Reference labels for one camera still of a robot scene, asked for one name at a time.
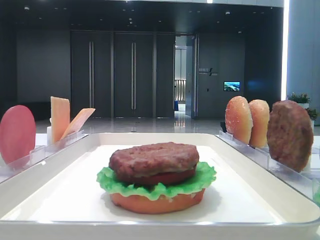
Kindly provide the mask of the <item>orange cheese slice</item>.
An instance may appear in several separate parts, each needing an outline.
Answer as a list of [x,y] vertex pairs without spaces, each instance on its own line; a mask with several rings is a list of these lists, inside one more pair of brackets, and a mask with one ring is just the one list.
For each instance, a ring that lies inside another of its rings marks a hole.
[[70,101],[67,98],[50,97],[51,140],[58,142],[70,124]]
[[71,123],[67,126],[60,140],[64,139],[70,134],[77,133],[95,110],[95,108],[83,108],[80,110]]

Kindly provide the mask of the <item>brown meat patty in burger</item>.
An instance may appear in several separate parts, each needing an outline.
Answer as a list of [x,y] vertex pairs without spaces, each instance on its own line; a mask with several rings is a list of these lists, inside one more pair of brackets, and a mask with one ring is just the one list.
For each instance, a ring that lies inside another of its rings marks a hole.
[[196,168],[199,159],[195,145],[162,142],[117,150],[111,155],[108,167],[119,181],[133,184],[128,182],[130,178]]

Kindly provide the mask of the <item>red tomato slice in burger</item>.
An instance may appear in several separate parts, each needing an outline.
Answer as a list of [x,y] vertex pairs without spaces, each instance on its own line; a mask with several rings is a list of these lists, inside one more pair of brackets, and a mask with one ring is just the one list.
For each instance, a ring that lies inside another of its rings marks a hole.
[[193,177],[195,173],[196,168],[193,167],[192,169],[181,172],[163,172],[152,176],[131,177],[128,182],[146,186],[157,185],[159,183],[164,185],[172,185]]

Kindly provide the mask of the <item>green lettuce leaf in burger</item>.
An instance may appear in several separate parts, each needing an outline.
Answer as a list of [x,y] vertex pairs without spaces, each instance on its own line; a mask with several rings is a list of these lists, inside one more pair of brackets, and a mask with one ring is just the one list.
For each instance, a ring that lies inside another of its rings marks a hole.
[[200,162],[195,169],[195,175],[181,183],[164,185],[158,183],[152,186],[142,186],[133,183],[124,183],[116,178],[113,170],[104,167],[98,174],[96,181],[109,194],[120,194],[124,197],[138,195],[151,201],[164,195],[173,198],[179,194],[189,195],[208,188],[216,180],[216,170],[206,162]]

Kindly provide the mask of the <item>upright orange cheese slice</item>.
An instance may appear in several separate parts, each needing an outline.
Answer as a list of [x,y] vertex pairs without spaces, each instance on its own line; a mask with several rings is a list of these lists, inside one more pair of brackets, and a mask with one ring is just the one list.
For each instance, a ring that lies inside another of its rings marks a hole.
[[50,97],[51,140],[58,142],[70,124],[70,101],[67,98]]

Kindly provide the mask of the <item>sesame bun half far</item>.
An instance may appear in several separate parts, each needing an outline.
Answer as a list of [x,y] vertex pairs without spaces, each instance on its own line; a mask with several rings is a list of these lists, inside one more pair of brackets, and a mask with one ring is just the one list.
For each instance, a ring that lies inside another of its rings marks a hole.
[[249,103],[245,97],[235,96],[225,109],[225,126],[235,139],[248,145],[251,138],[253,120]]

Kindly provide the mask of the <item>sesame bun half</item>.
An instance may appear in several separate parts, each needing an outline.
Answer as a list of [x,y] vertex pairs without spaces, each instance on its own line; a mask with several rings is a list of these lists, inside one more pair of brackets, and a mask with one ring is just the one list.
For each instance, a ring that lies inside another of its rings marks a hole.
[[267,144],[267,131],[270,119],[270,108],[265,100],[255,99],[249,102],[253,121],[249,145],[263,148]]
[[225,109],[225,126],[235,139],[248,145],[251,138],[253,120],[249,103],[245,97],[235,96]]

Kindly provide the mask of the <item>bottom burger bun half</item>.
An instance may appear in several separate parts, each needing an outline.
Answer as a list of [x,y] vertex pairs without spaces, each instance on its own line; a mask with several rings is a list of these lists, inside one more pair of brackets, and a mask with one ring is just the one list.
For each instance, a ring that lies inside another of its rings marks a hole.
[[125,210],[138,214],[166,214],[186,210],[199,204],[205,188],[190,194],[178,194],[174,197],[161,195],[157,200],[150,200],[141,195],[122,196],[120,193],[110,195],[112,203]]

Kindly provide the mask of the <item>sesame bun half near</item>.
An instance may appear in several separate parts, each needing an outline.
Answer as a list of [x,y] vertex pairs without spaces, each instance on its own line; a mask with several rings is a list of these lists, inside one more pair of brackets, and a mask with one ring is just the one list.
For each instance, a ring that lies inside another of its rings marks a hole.
[[270,119],[270,108],[265,100],[255,99],[249,102],[253,121],[249,145],[263,148],[267,144],[267,131]]

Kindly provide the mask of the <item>white rectangular serving tray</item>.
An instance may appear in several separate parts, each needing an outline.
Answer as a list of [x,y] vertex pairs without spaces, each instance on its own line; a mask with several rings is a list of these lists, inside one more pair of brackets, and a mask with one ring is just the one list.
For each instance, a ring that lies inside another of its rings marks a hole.
[[[158,142],[196,145],[214,166],[201,203],[163,215],[113,205],[97,173],[114,151]],[[319,226],[311,199],[211,134],[91,134],[0,185],[3,240],[311,240]]]

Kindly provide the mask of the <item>potted green plant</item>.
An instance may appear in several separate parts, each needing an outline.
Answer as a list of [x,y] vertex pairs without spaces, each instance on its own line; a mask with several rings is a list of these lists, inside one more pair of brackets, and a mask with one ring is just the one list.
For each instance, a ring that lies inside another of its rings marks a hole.
[[287,99],[294,101],[303,107],[312,121],[315,121],[318,118],[319,113],[316,109],[310,108],[310,97],[306,93],[295,94],[293,92],[291,95],[287,96]]

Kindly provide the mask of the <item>wall mounted display screen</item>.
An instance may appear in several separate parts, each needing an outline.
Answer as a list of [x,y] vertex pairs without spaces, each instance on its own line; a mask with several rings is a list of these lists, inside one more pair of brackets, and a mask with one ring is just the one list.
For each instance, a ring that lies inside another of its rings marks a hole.
[[240,82],[239,81],[224,81],[223,90],[228,92],[239,92]]

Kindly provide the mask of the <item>clear acrylic left rail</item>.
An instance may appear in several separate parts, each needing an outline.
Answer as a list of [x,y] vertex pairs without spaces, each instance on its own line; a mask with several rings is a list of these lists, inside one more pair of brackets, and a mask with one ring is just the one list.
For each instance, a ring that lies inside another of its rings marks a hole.
[[24,170],[44,161],[49,156],[64,150],[87,135],[88,134],[84,133],[84,130],[81,130],[79,132],[72,133],[56,143],[50,145],[38,145],[35,149],[31,150],[28,155],[11,163],[5,163],[2,157],[0,157],[0,182],[2,183],[7,181]]

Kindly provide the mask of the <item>clear acrylic rail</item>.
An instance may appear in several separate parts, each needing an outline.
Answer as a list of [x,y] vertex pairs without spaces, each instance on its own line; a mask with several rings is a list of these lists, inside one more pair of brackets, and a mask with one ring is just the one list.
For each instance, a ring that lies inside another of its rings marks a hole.
[[87,135],[88,134],[84,133],[84,130],[81,130],[79,132],[72,133],[56,143],[50,145],[38,145],[35,149],[31,150],[28,155],[11,163],[5,163],[2,157],[0,157],[0,182],[2,183],[7,181],[24,170],[44,161],[49,156],[64,150]]
[[253,160],[276,177],[289,184],[291,187],[301,192],[313,200],[313,180],[320,181],[320,137],[314,137],[311,148],[311,155],[307,166],[300,172],[296,172],[289,167],[273,160],[269,154],[269,149],[254,148],[236,140],[231,134],[220,131],[217,135],[220,139],[237,149],[240,153]]

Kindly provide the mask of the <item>clear acrylic right rail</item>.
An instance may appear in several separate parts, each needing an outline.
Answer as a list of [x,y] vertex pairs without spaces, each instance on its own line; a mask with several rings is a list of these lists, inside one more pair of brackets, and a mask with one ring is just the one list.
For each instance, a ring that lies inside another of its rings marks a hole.
[[311,148],[311,155],[307,166],[300,172],[296,172],[289,167],[273,160],[269,154],[269,149],[254,148],[236,140],[231,134],[220,131],[217,135],[220,139],[237,149],[240,153],[253,160],[276,177],[289,184],[291,187],[301,192],[313,200],[313,180],[320,181],[320,137],[314,137]]

